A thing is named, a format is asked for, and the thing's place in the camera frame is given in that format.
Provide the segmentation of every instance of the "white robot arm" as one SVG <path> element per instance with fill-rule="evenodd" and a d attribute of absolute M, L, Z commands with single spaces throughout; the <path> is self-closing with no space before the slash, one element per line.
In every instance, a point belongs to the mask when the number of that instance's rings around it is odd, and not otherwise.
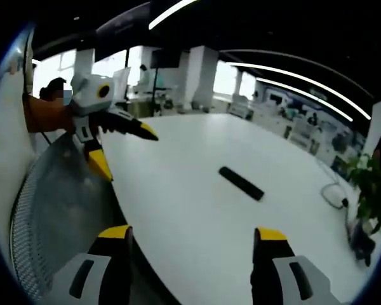
<path fill-rule="evenodd" d="M 84 144 L 89 166 L 107 180 L 112 175 L 102 151 L 102 146 L 92 134 L 90 123 L 120 133 L 131 133 L 147 140 L 158 140 L 152 128 L 135 119 L 123 109 L 112 106 L 114 80 L 106 76 L 75 74 L 70 82 L 73 90 L 70 108 L 76 135 Z"/>

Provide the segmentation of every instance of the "potted plant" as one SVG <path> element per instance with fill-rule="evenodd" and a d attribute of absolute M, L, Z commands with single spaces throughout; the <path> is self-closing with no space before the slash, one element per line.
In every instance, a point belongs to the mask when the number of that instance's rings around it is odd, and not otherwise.
<path fill-rule="evenodd" d="M 381 228 L 381 168 L 378 160 L 363 155 L 347 164 L 352 184 L 359 188 L 357 218 L 363 222 L 375 219 L 371 234 Z"/>

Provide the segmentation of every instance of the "white pillar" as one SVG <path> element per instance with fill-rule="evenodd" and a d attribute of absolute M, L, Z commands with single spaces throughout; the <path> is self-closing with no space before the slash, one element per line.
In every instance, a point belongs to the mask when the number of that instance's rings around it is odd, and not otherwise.
<path fill-rule="evenodd" d="M 261 82 L 255 81 L 254 91 L 258 92 L 258 100 L 257 101 L 262 103 L 264 101 L 265 86 Z"/>
<path fill-rule="evenodd" d="M 91 74 L 91 68 L 95 62 L 95 49 L 87 49 L 76 52 L 74 73 Z"/>
<path fill-rule="evenodd" d="M 141 64 L 146 66 L 147 69 L 151 68 L 151 58 L 152 52 L 160 48 L 155 48 L 153 46 L 143 46 L 141 51 Z"/>
<path fill-rule="evenodd" d="M 243 79 L 243 73 L 237 69 L 236 87 L 234 87 L 233 94 L 240 94 L 241 80 Z"/>
<path fill-rule="evenodd" d="M 373 155 L 381 137 L 381 102 L 374 104 L 371 115 L 370 128 L 363 148 L 363 154 Z"/>
<path fill-rule="evenodd" d="M 190 109 L 195 101 L 210 106 L 213 98 L 218 51 L 205 46 L 190 49 L 186 74 L 184 108 Z"/>

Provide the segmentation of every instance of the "led strip light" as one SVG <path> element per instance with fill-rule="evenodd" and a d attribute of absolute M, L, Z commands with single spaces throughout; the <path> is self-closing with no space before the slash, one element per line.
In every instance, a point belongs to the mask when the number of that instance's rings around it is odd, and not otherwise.
<path fill-rule="evenodd" d="M 318 86 L 318 87 L 320 87 L 322 89 L 325 89 L 326 91 L 336 95 L 337 97 L 340 97 L 342 100 L 347 102 L 350 106 L 355 108 L 355 110 L 360 112 L 366 119 L 371 119 L 371 116 L 368 115 L 367 112 L 362 110 L 362 108 L 360 108 L 358 105 L 356 105 L 353 101 L 349 100 L 347 97 L 345 97 L 344 95 L 340 94 L 339 92 L 337 92 L 337 91 L 335 91 L 335 90 L 325 86 L 324 84 L 321 84 L 321 83 L 318 83 L 317 81 L 314 81 L 313 79 L 306 78 L 305 76 L 302 76 L 302 75 L 299 75 L 299 74 L 295 74 L 295 73 L 292 73 L 292 72 L 289 72 L 289 71 L 285 71 L 285 70 L 281 70 L 281 69 L 277 69 L 277 68 L 272 68 L 272 67 L 267 67 L 265 65 L 244 64 L 244 63 L 239 63 L 239 62 L 229 62 L 228 64 L 233 65 L 233 66 L 237 66 L 237 67 L 249 67 L 249 68 L 256 68 L 256 69 L 261 69 L 261 70 L 268 70 L 268 71 L 272 71 L 272 72 L 278 72 L 278 73 L 282 73 L 282 74 L 285 74 L 285 75 L 293 76 L 294 78 L 301 79 L 302 81 L 307 81 L 308 83 L 314 84 L 314 85 L 316 85 L 316 86 Z"/>
<path fill-rule="evenodd" d="M 279 87 L 282 87 L 282 88 L 285 88 L 285 89 L 297 92 L 297 93 L 299 93 L 301 95 L 304 95 L 306 97 L 309 97 L 309 98 L 315 100 L 316 102 L 319 102 L 320 104 L 325 105 L 326 107 L 329 107 L 331 110 L 339 113 L 339 115 L 343 116 L 345 119 L 348 119 L 350 122 L 353 122 L 353 119 L 351 117 L 349 117 L 348 115 L 346 115 L 346 113 L 344 113 L 343 111 L 337 109 L 335 106 L 327 103 L 325 100 L 322 100 L 322 99 L 320 99 L 318 97 L 315 97 L 314 95 L 312 95 L 310 93 L 304 92 L 302 90 L 296 89 L 296 88 L 288 86 L 286 84 L 278 83 L 277 81 L 270 81 L 269 79 L 256 78 L 256 80 L 257 81 L 261 81 L 263 83 L 269 83 L 269 84 L 272 84 L 272 85 L 275 85 L 275 86 L 279 86 Z"/>
<path fill-rule="evenodd" d="M 152 30 L 156 25 L 160 24 L 162 21 L 167 19 L 169 16 L 171 16 L 172 14 L 176 13 L 178 10 L 184 8 L 188 4 L 193 3 L 195 1 L 197 1 L 197 0 L 182 0 L 182 1 L 178 2 L 177 4 L 171 6 L 165 12 L 163 12 L 157 18 L 155 18 L 152 22 L 150 22 L 150 24 L 148 25 L 148 29 Z"/>

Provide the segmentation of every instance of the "white table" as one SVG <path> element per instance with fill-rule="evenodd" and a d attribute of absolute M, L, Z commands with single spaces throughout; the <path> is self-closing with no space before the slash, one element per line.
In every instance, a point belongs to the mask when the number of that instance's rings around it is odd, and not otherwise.
<path fill-rule="evenodd" d="M 381 252 L 357 265 L 344 212 L 319 194 L 330 178 L 314 157 L 250 122 L 228 114 L 145 119 L 160 140 L 102 135 L 113 186 L 148 262 L 183 305 L 252 304 L 253 232 L 281 230 L 351 301 Z M 228 166 L 265 195 L 256 202 L 218 174 Z M 352 189 L 344 184 L 351 203 Z"/>

